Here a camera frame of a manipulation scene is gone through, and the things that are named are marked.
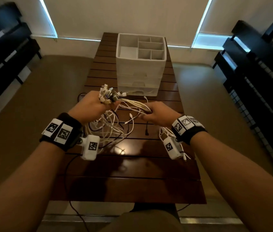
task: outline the person's right arm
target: person's right arm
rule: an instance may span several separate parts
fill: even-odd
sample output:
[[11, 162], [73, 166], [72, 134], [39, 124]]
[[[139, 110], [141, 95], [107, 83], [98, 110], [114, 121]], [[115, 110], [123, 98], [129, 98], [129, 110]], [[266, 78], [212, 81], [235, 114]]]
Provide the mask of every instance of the person's right arm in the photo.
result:
[[[148, 103], [143, 115], [162, 127], [181, 116], [162, 102]], [[273, 177], [256, 163], [212, 137], [199, 132], [190, 145], [217, 190], [250, 231], [273, 232]]]

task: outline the hand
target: hand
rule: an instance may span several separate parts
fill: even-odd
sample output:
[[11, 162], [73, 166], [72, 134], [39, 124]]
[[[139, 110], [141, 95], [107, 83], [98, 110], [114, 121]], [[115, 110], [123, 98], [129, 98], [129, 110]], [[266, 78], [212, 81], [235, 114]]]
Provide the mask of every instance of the hand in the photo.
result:
[[82, 125], [98, 120], [107, 110], [116, 109], [119, 101], [111, 104], [102, 104], [99, 100], [99, 91], [90, 91], [68, 114], [78, 120]]
[[142, 114], [140, 116], [141, 119], [151, 121], [161, 127], [171, 128], [173, 122], [182, 116], [180, 113], [174, 111], [163, 102], [151, 102], [146, 103], [146, 105], [152, 110], [152, 113], [148, 115]]

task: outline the black wristband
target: black wristband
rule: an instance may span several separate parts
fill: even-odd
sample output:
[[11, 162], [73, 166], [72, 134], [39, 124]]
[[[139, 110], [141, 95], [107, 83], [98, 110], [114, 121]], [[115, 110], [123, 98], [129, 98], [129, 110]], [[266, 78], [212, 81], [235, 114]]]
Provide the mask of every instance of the black wristband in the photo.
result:
[[[82, 134], [82, 131], [80, 130], [80, 128], [82, 127], [82, 124], [77, 121], [76, 119], [74, 119], [73, 117], [69, 116], [68, 113], [61, 113], [57, 119], [59, 121], [62, 121], [62, 123], [56, 127], [56, 129], [52, 132], [51, 136], [46, 136], [43, 135], [40, 138], [40, 142], [45, 141], [45, 142], [49, 142], [52, 144], [55, 144], [56, 146], [60, 147], [61, 149], [63, 149], [64, 151], [67, 151], [68, 149], [72, 148], [73, 146], [75, 146]], [[49, 127], [53, 125], [52, 123], [49, 124], [49, 126], [45, 129], [47, 131], [49, 131]], [[70, 127], [72, 127], [71, 131], [67, 131], [65, 129], [62, 128], [63, 125], [68, 125]], [[60, 135], [61, 139], [66, 139], [65, 144], [61, 144], [59, 142], [55, 141], [55, 138], [57, 137], [57, 135]]]
[[191, 116], [181, 116], [172, 124], [172, 132], [177, 137], [176, 140], [188, 145], [192, 137], [202, 131], [207, 132], [204, 126]]

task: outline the wooden table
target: wooden table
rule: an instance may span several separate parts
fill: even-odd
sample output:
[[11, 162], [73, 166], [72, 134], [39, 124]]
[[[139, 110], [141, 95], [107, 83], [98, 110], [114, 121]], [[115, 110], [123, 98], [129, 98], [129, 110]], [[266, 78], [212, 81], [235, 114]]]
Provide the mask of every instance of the wooden table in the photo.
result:
[[[103, 34], [84, 92], [99, 91], [104, 84], [117, 90], [117, 36], [115, 33]], [[142, 96], [128, 98], [146, 102]], [[162, 101], [177, 112], [184, 112], [168, 48], [158, 95], [148, 99]], [[136, 114], [119, 109], [119, 121], [128, 121], [129, 113]], [[67, 171], [66, 195], [64, 170], [68, 162], [81, 152], [81, 148], [75, 146], [69, 150], [58, 172], [51, 200], [206, 203], [196, 160], [171, 160], [159, 139], [159, 127], [149, 123], [148, 136], [145, 129], [146, 123], [138, 118], [131, 135], [115, 147], [106, 149], [95, 161], [77, 157]], [[184, 145], [184, 150], [194, 157], [188, 145]]]

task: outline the clothing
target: clothing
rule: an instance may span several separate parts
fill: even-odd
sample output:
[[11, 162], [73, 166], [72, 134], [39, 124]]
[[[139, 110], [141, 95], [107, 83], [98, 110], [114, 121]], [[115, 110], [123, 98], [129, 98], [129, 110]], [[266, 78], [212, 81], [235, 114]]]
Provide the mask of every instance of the clothing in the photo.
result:
[[100, 232], [184, 232], [180, 222], [163, 210], [124, 213]]

